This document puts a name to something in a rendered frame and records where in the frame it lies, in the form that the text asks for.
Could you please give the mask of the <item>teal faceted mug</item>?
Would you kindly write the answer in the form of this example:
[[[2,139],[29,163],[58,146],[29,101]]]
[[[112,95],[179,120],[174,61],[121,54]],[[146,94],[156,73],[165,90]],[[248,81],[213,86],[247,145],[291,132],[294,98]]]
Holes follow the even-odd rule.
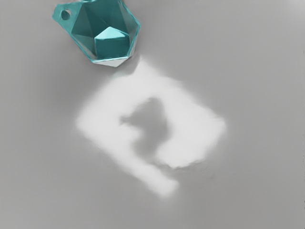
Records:
[[[122,0],[58,4],[52,18],[94,64],[118,67],[134,54],[141,25]]]

